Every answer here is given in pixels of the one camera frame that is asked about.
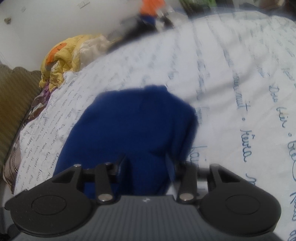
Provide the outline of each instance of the orange cloth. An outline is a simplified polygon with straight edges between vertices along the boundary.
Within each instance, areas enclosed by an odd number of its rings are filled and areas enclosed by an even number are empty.
[[[140,14],[156,17],[156,10],[162,8],[164,5],[164,0],[143,0],[143,5],[140,9]]]

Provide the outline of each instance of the ribbed gray surface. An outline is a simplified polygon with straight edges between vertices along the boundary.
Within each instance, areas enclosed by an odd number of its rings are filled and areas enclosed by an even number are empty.
[[[204,222],[195,207],[178,204],[172,196],[149,199],[123,196],[116,204],[99,207],[93,218],[73,233],[54,238],[21,233],[14,241],[280,241],[274,234],[249,238],[223,234]]]

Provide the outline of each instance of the silver screw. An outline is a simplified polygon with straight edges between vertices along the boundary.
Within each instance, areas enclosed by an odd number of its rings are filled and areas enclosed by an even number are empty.
[[[182,193],[179,198],[182,200],[182,201],[190,201],[194,198],[194,196],[191,194],[191,193]]]
[[[113,196],[110,194],[100,194],[98,196],[98,199],[102,202],[107,202],[113,199]]]

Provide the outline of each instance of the white logo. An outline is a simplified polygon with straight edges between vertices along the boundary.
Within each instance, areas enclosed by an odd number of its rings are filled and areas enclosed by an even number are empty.
[[[142,201],[145,202],[145,203],[148,203],[148,202],[151,201],[151,199],[146,197],[146,198],[144,198]]]

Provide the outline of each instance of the mattress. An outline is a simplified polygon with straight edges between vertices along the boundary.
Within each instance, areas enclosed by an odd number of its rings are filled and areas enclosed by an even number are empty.
[[[280,202],[275,232],[296,238],[296,25],[258,12],[219,14],[148,36],[67,72],[20,135],[15,193],[49,179],[59,153],[97,94],[165,85],[199,121],[188,156],[218,163]]]

